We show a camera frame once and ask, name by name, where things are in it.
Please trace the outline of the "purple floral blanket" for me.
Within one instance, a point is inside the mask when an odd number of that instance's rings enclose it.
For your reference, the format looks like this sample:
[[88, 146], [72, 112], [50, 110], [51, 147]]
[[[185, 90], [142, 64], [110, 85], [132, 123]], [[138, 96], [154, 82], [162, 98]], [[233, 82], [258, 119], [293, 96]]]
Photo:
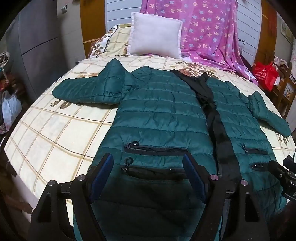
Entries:
[[193, 62], [236, 72], [254, 84], [238, 44], [237, 1], [142, 1], [140, 12], [181, 20], [181, 54]]

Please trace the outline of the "red plastic bag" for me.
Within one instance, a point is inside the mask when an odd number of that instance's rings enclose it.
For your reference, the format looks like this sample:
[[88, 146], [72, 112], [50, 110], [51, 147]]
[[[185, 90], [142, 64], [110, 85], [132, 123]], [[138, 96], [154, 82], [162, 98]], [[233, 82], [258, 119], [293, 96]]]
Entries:
[[278, 72], [273, 66], [273, 62], [265, 65], [261, 62], [256, 62], [253, 65], [252, 73], [257, 79], [259, 85], [268, 92], [271, 92], [275, 81], [278, 77]]

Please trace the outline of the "dark green quilted jacket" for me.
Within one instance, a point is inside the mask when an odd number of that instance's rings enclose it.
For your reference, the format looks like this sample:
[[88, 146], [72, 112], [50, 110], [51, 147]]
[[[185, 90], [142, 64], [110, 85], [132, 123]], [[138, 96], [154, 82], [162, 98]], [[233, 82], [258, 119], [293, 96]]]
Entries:
[[185, 175], [185, 154], [210, 174], [248, 181], [266, 220], [287, 204], [276, 178], [255, 168], [275, 159], [261, 125], [291, 134], [259, 92], [246, 96], [207, 74], [148, 66], [129, 72], [113, 59], [99, 75], [63, 80], [52, 94], [70, 103], [118, 107], [92, 161], [96, 166], [107, 153], [114, 159], [92, 204], [107, 240], [190, 239], [204, 204]]

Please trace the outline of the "wooden side shelf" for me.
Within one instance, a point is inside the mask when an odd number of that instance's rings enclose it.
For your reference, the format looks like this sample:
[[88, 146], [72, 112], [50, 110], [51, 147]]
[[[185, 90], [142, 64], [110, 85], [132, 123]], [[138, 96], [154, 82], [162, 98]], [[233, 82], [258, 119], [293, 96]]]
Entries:
[[295, 78], [292, 75], [292, 63], [287, 64], [285, 60], [275, 56], [273, 66], [278, 72], [278, 78], [271, 91], [271, 101], [286, 119], [295, 99]]

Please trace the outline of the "white plastic bag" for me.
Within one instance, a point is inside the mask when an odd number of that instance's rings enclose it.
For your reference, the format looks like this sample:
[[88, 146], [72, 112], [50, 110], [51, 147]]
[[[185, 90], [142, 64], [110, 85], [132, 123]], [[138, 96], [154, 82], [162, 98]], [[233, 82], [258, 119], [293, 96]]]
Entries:
[[7, 132], [22, 111], [22, 104], [15, 94], [9, 94], [7, 90], [2, 94], [1, 104], [4, 126]]

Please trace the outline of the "grey refrigerator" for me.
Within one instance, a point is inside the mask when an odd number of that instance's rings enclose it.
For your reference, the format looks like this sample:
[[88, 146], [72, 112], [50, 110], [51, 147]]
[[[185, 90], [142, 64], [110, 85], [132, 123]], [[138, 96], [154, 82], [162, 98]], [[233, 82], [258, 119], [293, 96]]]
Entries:
[[11, 71], [23, 81], [32, 102], [69, 70], [57, 1], [34, 0], [27, 4], [7, 30], [6, 44]]

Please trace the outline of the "cream floral plaid bedsheet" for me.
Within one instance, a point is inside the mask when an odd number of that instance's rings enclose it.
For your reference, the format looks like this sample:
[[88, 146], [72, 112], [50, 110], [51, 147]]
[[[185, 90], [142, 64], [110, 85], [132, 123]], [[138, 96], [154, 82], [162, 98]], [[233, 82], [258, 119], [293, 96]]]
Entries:
[[[67, 182], [87, 172], [118, 109], [115, 104], [70, 103], [55, 98], [53, 90], [66, 79], [99, 75], [113, 59], [120, 61], [129, 72], [148, 66], [165, 71], [177, 69], [196, 77], [206, 73], [212, 78], [231, 82], [246, 96], [259, 92], [267, 108], [279, 116], [259, 87], [214, 67], [155, 56], [86, 59], [59, 78], [33, 103], [5, 145], [10, 163], [34, 196], [40, 197], [46, 183], [52, 179]], [[281, 162], [294, 153], [292, 137], [282, 136], [266, 125], [261, 125], [261, 129], [272, 146], [276, 161]]]

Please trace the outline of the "white square pillow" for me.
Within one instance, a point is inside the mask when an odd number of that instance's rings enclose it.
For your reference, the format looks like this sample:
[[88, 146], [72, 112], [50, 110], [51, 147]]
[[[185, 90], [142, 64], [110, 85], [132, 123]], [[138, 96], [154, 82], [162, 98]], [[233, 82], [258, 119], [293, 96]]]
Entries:
[[128, 55], [159, 55], [180, 59], [183, 22], [153, 14], [131, 13]]

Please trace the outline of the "floral bed pillow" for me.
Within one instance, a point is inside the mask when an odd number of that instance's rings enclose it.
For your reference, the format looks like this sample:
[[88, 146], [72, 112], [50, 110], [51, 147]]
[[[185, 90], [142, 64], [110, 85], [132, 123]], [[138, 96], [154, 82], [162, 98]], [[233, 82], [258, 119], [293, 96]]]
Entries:
[[103, 56], [126, 56], [132, 24], [119, 24], [91, 43], [88, 58]]

